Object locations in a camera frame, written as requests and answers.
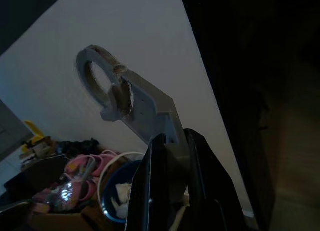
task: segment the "circular hole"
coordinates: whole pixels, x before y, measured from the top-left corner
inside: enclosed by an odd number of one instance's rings
[[[90,64],[90,68],[92,71],[92,75],[98,84],[98,86],[104,91],[105,93],[111,88],[112,83],[106,73],[103,71],[101,67],[99,67],[95,62]]]

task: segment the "white wall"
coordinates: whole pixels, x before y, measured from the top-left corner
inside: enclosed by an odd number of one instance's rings
[[[102,121],[82,86],[75,59],[91,44],[174,99],[183,127],[206,137],[252,212],[182,0],[59,0],[0,57],[0,98],[47,135],[145,152],[122,122]]]

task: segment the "gray plastic part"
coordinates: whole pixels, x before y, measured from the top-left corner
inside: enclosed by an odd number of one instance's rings
[[[92,62],[105,72],[112,83],[107,93],[93,75]],[[76,65],[82,83],[103,107],[103,120],[122,120],[147,145],[159,134],[165,134],[168,150],[180,164],[190,169],[189,146],[172,98],[99,46],[91,45],[81,51]]]

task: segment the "yellow object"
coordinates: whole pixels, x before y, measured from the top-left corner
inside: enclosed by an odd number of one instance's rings
[[[36,142],[42,140],[45,137],[44,133],[32,121],[25,120],[24,123],[34,134],[34,137],[31,139],[32,144],[35,144]],[[28,148],[26,145],[23,145],[22,152],[24,154],[28,152]]]

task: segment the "floor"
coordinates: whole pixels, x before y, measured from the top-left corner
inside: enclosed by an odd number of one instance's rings
[[[21,148],[18,148],[0,162],[0,196],[6,192],[4,184],[20,173],[21,162],[19,156],[21,153]]]
[[[259,88],[270,110],[261,133],[276,192],[271,231],[320,230],[320,70],[299,58],[319,28],[315,20],[280,20],[283,33],[264,53]]]

